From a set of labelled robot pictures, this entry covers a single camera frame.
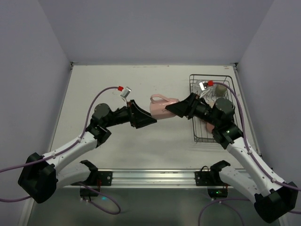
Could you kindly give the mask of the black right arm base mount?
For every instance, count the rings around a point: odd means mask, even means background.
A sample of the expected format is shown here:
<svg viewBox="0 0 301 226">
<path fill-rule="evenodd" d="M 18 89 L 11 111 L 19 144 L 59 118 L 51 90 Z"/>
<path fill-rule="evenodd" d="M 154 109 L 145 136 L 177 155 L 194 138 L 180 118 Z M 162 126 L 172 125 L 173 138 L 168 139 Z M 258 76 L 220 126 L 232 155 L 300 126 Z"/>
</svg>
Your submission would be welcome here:
<svg viewBox="0 0 301 226">
<path fill-rule="evenodd" d="M 194 172 L 196 186 L 206 186 L 210 198 L 227 198 L 228 184 L 221 181 L 219 173 L 230 164 L 225 161 L 219 161 L 208 167 L 203 166 L 199 171 Z"/>
</svg>

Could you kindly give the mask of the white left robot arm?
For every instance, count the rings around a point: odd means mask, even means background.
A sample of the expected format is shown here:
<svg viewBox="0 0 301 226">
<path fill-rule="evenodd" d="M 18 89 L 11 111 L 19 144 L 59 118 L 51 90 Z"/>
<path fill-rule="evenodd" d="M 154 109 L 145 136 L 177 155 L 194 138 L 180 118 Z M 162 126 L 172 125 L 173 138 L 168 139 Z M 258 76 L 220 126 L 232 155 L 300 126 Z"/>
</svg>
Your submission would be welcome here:
<svg viewBox="0 0 301 226">
<path fill-rule="evenodd" d="M 115 111 L 105 103 L 98 104 L 89 125 L 81 135 L 50 153 L 31 154 L 25 162 L 18 184 L 35 202 L 43 203 L 58 188 L 58 175 L 67 165 L 108 140 L 111 135 L 109 127 L 130 123 L 132 127 L 140 129 L 156 122 L 157 120 L 140 108 L 134 100 Z"/>
</svg>

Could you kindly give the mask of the matte pink tumbler cup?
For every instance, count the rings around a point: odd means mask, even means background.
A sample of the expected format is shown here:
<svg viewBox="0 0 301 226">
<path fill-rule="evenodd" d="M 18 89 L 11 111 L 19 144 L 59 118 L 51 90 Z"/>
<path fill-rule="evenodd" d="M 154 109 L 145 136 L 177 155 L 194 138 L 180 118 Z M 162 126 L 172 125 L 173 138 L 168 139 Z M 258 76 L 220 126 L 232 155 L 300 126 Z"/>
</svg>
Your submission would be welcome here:
<svg viewBox="0 0 301 226">
<path fill-rule="evenodd" d="M 212 131 L 213 131 L 214 128 L 215 128 L 214 125 L 212 125 L 212 124 L 210 124 L 208 122 L 206 123 L 206 130 L 207 130 L 207 132 L 212 133 Z"/>
</svg>

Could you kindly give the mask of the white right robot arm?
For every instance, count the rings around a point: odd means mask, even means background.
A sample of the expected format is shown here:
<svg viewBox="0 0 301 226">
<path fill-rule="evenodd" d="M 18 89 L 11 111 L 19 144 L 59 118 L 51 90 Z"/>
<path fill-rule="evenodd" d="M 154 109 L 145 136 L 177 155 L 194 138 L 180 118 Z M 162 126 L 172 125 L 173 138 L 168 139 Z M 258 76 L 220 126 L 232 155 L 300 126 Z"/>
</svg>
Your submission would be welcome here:
<svg viewBox="0 0 301 226">
<path fill-rule="evenodd" d="M 294 182 L 287 183 L 253 150 L 244 132 L 234 123 L 235 106 L 231 101 L 219 98 L 211 107 L 191 93 L 185 100 L 165 108 L 181 118 L 198 117 L 214 126 L 215 141 L 238 160 L 249 176 L 239 174 L 227 163 L 224 166 L 217 163 L 211 171 L 247 197 L 265 222 L 272 223 L 295 208 L 300 188 Z"/>
</svg>

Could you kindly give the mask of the glossy pink handled mug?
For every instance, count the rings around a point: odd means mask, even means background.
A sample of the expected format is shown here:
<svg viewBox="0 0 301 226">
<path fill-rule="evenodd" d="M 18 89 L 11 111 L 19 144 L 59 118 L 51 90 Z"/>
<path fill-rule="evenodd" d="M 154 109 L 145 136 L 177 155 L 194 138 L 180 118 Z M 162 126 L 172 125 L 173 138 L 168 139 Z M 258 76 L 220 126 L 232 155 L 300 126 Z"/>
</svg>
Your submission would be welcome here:
<svg viewBox="0 0 301 226">
<path fill-rule="evenodd" d="M 178 103 L 179 99 L 169 98 L 162 94 L 154 94 L 150 97 L 150 114 L 156 120 L 175 117 L 175 114 L 168 111 L 166 106 Z"/>
</svg>

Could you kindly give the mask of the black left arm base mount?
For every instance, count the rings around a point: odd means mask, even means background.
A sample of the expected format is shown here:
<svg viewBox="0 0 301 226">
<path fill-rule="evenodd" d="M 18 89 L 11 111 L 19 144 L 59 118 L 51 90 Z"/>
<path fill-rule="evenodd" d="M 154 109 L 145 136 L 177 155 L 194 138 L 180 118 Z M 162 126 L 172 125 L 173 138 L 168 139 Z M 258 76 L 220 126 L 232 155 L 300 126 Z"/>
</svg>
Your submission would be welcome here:
<svg viewBox="0 0 301 226">
<path fill-rule="evenodd" d="M 99 170 L 94 164 L 88 160 L 83 160 L 80 163 L 84 164 L 90 170 L 88 178 L 83 181 L 83 184 L 89 187 L 94 188 L 96 191 L 104 186 L 111 186 L 113 172 L 107 170 Z"/>
</svg>

